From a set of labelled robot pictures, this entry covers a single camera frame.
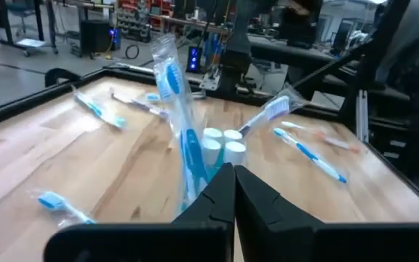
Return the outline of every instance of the workbench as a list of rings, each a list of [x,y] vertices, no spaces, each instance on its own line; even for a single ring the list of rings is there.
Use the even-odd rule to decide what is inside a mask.
[[[131,98],[156,92],[153,77],[133,73],[125,79],[110,72],[74,84],[122,115],[128,127],[116,130],[95,118],[74,101],[69,84],[0,108],[0,262],[40,261],[58,230],[34,191],[55,191],[101,223],[170,222],[177,215],[180,153],[168,123],[109,95],[110,88]],[[259,111],[216,98],[195,103],[203,125],[223,130],[240,127]],[[275,137],[272,128],[281,120],[359,145],[355,154],[294,132],[343,170],[348,184],[332,180]],[[325,223],[419,222],[419,194],[346,127],[293,114],[281,120],[248,137],[247,168],[285,199]],[[237,242],[235,261],[241,261]]]
[[[160,19],[163,22],[171,23],[171,24],[175,24],[175,25],[187,25],[187,26],[190,26],[192,28],[196,28],[196,29],[199,29],[199,30],[202,30],[202,31],[206,27],[206,23],[204,23],[202,21],[197,21],[197,20],[183,20],[183,19],[177,19],[177,18],[173,18],[173,17],[170,17],[170,16],[166,16],[166,15],[153,15],[153,14],[150,14],[150,17]],[[164,23],[161,23],[160,31],[161,31],[161,33],[164,33]],[[228,33],[228,30],[224,29],[224,28],[221,28],[219,26],[215,26],[214,23],[210,23],[210,25],[208,25],[207,32],[226,34],[226,33]]]

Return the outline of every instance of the plastic packaging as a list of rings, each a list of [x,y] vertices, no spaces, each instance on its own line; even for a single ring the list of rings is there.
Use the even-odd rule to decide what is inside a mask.
[[[295,129],[299,129],[299,130],[304,130],[307,133],[318,137],[323,142],[329,143],[330,145],[337,146],[337,147],[340,147],[340,148],[344,148],[344,149],[350,150],[354,153],[359,153],[360,152],[360,147],[358,145],[354,145],[352,143],[347,143],[347,142],[339,140],[337,138],[333,138],[333,137],[329,136],[324,130],[302,127],[302,126],[300,126],[298,124],[294,124],[292,122],[282,122],[282,125],[285,126],[286,128],[295,128]]]
[[[76,209],[66,198],[53,191],[32,190],[29,194],[38,202],[40,208],[49,213],[59,228],[79,223],[96,223],[88,215]]]
[[[121,94],[120,92],[116,92],[113,88],[109,89],[109,93],[111,95],[111,98],[120,101],[122,103],[125,103],[127,105],[139,108],[145,112],[149,112],[151,114],[155,114],[157,116],[160,116],[163,119],[168,118],[168,114],[166,111],[161,110],[160,108],[151,105],[147,102],[142,102],[137,99],[128,98],[126,95]]]
[[[183,164],[181,211],[184,211],[211,180],[201,147],[202,128],[195,119],[192,93],[179,64],[175,37],[166,34],[157,38],[151,44],[151,51],[161,102],[169,114],[169,125],[180,145]]]
[[[97,101],[94,101],[91,97],[78,91],[73,85],[71,85],[71,87],[72,93],[76,101],[81,103],[83,106],[86,106],[95,114],[96,117],[119,129],[124,129],[126,127],[126,121],[124,117],[117,116],[111,110],[108,110],[104,106],[101,106]]]
[[[246,137],[250,131],[258,128],[280,116],[289,114],[305,105],[309,104],[307,100],[294,90],[290,84],[285,83],[284,89],[271,98],[261,107],[260,112],[244,124],[239,132]]]

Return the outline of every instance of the laboratory floor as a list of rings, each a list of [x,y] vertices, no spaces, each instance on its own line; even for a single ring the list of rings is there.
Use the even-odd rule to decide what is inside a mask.
[[[41,6],[41,15],[44,26],[44,37],[48,39],[48,19],[44,6]],[[58,32],[67,30],[77,31],[79,29],[75,7],[55,6],[55,15]],[[98,16],[100,16],[98,13],[89,13],[90,19]],[[20,23],[20,18],[13,17],[9,14],[9,22],[11,25],[17,25]],[[35,17],[26,18],[25,22],[28,25],[36,26]],[[17,41],[15,31],[13,28],[12,34],[16,39],[15,41]],[[4,36],[4,30],[0,29],[0,34]],[[37,39],[37,32],[27,31],[25,37]],[[53,54],[51,48],[44,48],[40,52],[32,54],[30,57],[25,57],[22,50],[0,45],[0,106],[44,89],[44,74],[51,68],[64,68],[74,73],[85,75],[115,62],[129,63],[134,66],[145,66],[148,68],[153,66],[149,44],[122,39],[121,49],[113,53],[112,60],[102,57],[91,60],[89,57],[79,58],[72,55],[70,53],[69,40],[57,38],[56,41],[59,54]],[[130,44],[138,44],[140,47],[140,54],[134,60],[125,58],[125,49]],[[186,45],[183,45],[179,49],[179,60],[183,65],[187,61],[187,51],[188,46]],[[286,72],[287,66],[283,65],[282,72],[267,75],[263,79],[256,67],[252,65],[247,76],[253,78],[258,84],[264,82],[263,91],[276,92],[282,87]],[[317,92],[313,100],[315,103],[330,108],[338,108],[343,99],[334,95]]]

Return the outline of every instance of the wooden tabletop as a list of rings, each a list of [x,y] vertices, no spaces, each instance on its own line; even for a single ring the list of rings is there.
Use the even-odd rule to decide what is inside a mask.
[[[156,88],[112,78],[81,88],[124,116],[125,131],[96,119],[72,94],[0,123],[0,261],[41,260],[57,231],[36,201],[42,190],[62,194],[100,222],[169,222],[177,215],[180,155],[169,125],[111,100],[111,87],[130,97]],[[210,98],[196,103],[202,122],[220,129],[239,127],[259,110]],[[341,124],[285,119],[359,144]],[[247,167],[287,200],[324,222],[419,221],[418,196],[365,146],[354,154],[295,133],[346,174],[348,184],[342,185],[276,138],[273,126],[247,139]],[[238,244],[235,256],[241,259]]]

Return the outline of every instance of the small white cup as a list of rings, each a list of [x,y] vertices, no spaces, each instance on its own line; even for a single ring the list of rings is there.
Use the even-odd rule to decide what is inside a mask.
[[[216,128],[205,128],[203,130],[203,138],[216,140],[221,145],[224,144],[224,137],[221,130]]]
[[[245,160],[245,155],[247,152],[247,147],[242,143],[231,141],[227,142],[224,147],[224,162],[236,164],[243,164]]]
[[[203,145],[204,162],[208,165],[216,164],[219,151],[221,150],[221,144],[216,140],[208,138],[203,138],[201,144]]]
[[[237,130],[224,131],[224,141],[226,143],[231,141],[241,142],[244,136]]]

